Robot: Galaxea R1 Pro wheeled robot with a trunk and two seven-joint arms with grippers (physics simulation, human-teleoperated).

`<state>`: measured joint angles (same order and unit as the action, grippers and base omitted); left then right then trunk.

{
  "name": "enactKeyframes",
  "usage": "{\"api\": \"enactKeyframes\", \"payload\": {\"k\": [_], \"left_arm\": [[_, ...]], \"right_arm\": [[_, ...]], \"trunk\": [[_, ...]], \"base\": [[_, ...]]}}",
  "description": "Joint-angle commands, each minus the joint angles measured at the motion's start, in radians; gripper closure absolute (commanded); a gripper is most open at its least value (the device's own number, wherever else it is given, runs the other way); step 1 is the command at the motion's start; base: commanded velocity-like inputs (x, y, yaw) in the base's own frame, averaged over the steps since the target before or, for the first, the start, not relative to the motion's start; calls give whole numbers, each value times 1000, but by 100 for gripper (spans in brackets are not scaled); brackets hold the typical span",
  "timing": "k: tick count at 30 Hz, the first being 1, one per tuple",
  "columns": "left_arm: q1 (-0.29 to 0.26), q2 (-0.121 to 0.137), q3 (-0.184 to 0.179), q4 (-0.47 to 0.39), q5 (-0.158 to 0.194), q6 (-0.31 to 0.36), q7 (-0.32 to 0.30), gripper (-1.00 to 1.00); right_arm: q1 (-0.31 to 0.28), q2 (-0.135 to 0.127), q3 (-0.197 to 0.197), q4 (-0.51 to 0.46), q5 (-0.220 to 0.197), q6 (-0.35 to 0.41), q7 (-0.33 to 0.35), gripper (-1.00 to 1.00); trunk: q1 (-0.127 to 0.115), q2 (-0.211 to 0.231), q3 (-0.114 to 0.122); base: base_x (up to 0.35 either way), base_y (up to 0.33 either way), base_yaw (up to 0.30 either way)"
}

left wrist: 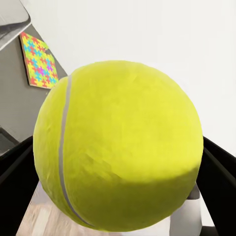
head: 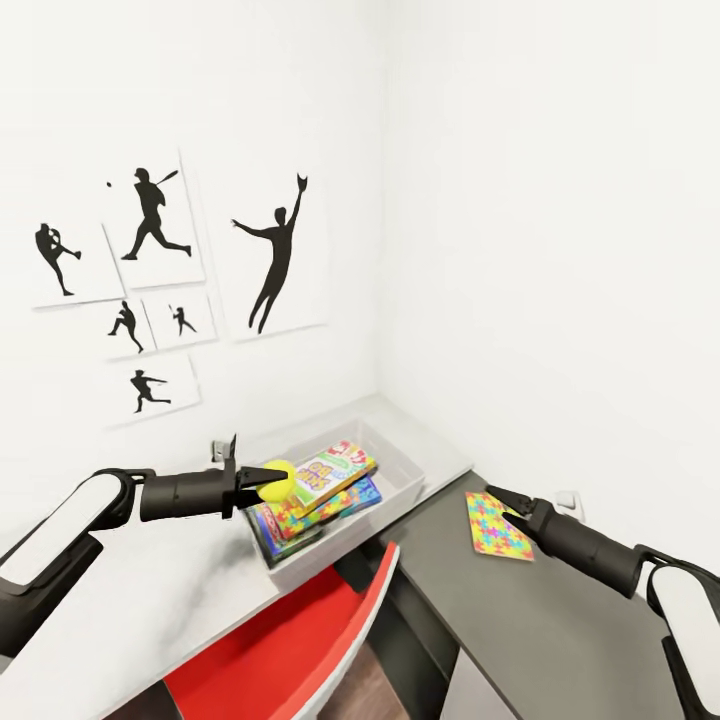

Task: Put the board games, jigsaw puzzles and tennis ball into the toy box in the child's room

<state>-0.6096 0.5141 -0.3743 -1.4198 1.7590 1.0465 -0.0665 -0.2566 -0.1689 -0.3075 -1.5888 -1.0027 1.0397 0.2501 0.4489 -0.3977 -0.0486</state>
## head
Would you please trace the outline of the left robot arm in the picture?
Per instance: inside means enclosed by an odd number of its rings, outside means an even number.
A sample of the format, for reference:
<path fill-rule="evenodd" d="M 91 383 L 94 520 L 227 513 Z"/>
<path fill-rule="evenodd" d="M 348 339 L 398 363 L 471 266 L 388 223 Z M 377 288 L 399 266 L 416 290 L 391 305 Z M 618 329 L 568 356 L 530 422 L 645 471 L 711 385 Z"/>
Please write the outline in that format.
<path fill-rule="evenodd" d="M 254 488 L 286 480 L 284 470 L 236 469 L 237 435 L 225 428 L 210 440 L 204 471 L 159 475 L 154 469 L 95 471 L 0 558 L 0 677 L 104 550 L 89 531 L 129 522 L 136 485 L 143 485 L 140 521 L 239 511 L 264 503 Z"/>

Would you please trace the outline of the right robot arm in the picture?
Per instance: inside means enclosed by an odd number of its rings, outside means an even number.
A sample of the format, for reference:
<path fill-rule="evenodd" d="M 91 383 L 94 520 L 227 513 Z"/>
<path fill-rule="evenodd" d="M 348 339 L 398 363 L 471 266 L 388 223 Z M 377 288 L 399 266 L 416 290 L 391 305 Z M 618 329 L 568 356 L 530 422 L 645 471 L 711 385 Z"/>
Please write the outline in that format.
<path fill-rule="evenodd" d="M 631 549 L 587 527 L 577 490 L 556 492 L 556 507 L 494 485 L 484 490 L 513 512 L 505 520 L 545 555 L 558 557 L 629 600 L 637 591 L 643 563 L 652 563 L 646 602 L 669 628 L 661 644 L 685 720 L 720 720 L 720 577 L 643 544 Z"/>

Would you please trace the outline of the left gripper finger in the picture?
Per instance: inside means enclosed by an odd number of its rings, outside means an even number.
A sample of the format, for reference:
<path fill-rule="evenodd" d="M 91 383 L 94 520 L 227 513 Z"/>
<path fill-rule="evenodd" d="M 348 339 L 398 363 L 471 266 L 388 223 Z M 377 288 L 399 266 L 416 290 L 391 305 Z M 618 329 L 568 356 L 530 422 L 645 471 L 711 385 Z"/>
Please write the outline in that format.
<path fill-rule="evenodd" d="M 264 503 L 264 499 L 258 496 L 258 493 L 254 489 L 239 489 L 239 498 L 234 500 L 234 507 L 237 507 L 239 511 Z"/>
<path fill-rule="evenodd" d="M 241 466 L 240 471 L 236 471 L 235 499 L 239 498 L 239 489 L 254 489 L 256 486 L 278 480 L 286 480 L 286 472 L 284 470 L 258 469 Z"/>

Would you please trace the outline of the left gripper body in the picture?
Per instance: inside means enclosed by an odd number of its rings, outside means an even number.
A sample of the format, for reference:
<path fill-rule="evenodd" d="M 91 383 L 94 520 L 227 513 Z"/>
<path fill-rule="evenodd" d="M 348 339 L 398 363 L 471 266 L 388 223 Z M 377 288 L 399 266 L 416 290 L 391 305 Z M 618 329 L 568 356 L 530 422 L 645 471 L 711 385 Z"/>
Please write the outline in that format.
<path fill-rule="evenodd" d="M 236 471 L 236 459 L 227 458 L 224 470 L 181 473 L 175 483 L 173 515 L 179 518 L 221 513 L 221 519 L 231 519 Z"/>

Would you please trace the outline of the jigsaw puzzle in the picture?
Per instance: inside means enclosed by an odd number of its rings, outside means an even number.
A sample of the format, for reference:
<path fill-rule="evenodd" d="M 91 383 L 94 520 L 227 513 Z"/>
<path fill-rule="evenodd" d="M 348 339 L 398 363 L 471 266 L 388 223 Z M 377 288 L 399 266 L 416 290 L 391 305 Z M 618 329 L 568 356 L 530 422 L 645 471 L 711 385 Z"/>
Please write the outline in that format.
<path fill-rule="evenodd" d="M 350 498 L 341 489 L 339 493 L 335 493 L 333 497 L 321 503 L 317 509 L 313 509 L 308 515 L 297 519 L 289 508 L 283 504 L 272 504 L 274 506 L 274 516 L 277 518 L 281 531 L 286 540 L 291 540 L 303 531 L 318 525 L 321 521 L 332 517 L 335 513 L 340 514 L 340 510 L 350 506 Z"/>
<path fill-rule="evenodd" d="M 467 493 L 466 499 L 477 553 L 535 561 L 528 537 L 505 520 L 511 510 L 492 495 Z"/>

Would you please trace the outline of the board game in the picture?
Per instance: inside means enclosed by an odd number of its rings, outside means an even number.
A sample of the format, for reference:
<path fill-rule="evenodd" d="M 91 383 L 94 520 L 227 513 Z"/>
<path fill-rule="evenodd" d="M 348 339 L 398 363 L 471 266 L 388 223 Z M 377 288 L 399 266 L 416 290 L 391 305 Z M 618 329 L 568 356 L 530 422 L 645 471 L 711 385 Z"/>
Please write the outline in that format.
<path fill-rule="evenodd" d="M 297 488 L 284 503 L 300 519 L 375 467 L 374 457 L 343 441 L 295 470 Z"/>
<path fill-rule="evenodd" d="M 379 493 L 377 486 L 367 474 L 347 485 L 344 492 L 350 498 L 351 504 L 347 508 L 340 510 L 339 517 L 341 519 L 359 511 L 359 509 L 363 509 L 363 507 L 369 507 L 369 505 L 381 501 L 381 493 Z"/>
<path fill-rule="evenodd" d="M 291 540 L 286 540 L 270 504 L 261 503 L 253 505 L 250 509 L 260 528 L 273 563 L 297 552 L 307 544 L 313 543 L 323 536 L 321 527 L 315 525 L 296 537 L 293 537 Z"/>

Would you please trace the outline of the toy box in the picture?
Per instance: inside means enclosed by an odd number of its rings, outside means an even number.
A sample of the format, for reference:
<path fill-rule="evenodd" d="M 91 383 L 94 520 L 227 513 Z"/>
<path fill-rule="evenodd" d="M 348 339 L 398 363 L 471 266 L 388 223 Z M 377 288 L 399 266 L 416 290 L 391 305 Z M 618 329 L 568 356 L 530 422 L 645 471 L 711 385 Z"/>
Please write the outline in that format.
<path fill-rule="evenodd" d="M 251 464 L 250 468 L 272 469 L 274 460 L 286 460 L 293 470 L 352 441 L 376 459 L 376 467 L 367 473 L 381 493 L 381 501 L 363 507 L 341 519 L 338 513 L 321 521 L 323 536 L 302 549 L 272 562 L 268 548 L 250 507 L 241 510 L 249 528 L 255 552 L 265 575 L 282 595 L 288 595 L 309 579 L 339 560 L 408 511 L 424 479 L 425 473 L 392 442 L 364 419 L 356 419 L 329 432 L 283 450 Z"/>

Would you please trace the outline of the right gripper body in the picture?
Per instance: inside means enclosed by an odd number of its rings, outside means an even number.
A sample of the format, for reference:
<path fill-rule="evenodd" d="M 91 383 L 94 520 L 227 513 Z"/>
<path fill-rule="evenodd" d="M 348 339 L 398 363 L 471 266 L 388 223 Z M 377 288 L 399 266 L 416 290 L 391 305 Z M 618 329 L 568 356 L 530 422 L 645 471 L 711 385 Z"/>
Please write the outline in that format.
<path fill-rule="evenodd" d="M 543 498 L 530 513 L 527 529 L 533 536 L 532 542 L 545 555 L 558 557 L 581 573 L 594 576 L 594 560 L 604 533 L 559 513 L 553 503 Z"/>

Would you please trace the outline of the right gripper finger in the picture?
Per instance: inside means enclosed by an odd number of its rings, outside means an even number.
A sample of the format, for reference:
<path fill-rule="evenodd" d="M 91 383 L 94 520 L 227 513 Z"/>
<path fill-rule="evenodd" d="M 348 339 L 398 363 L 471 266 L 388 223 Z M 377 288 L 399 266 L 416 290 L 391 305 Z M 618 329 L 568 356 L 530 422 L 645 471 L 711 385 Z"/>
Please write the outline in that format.
<path fill-rule="evenodd" d="M 527 520 L 528 518 L 523 518 L 519 516 L 518 514 L 507 514 L 506 519 L 510 524 L 518 528 L 523 534 L 525 534 L 528 537 L 528 540 L 532 541 L 533 536 L 531 535 L 531 532 L 527 529 Z"/>
<path fill-rule="evenodd" d="M 485 485 L 485 493 L 492 495 L 494 498 L 499 500 L 503 505 L 511 510 L 514 514 L 518 514 L 523 518 L 528 518 L 534 512 L 536 503 L 538 503 L 538 497 L 529 497 L 528 495 L 522 495 L 521 493 L 515 493 L 515 491 L 509 491 L 494 485 Z"/>

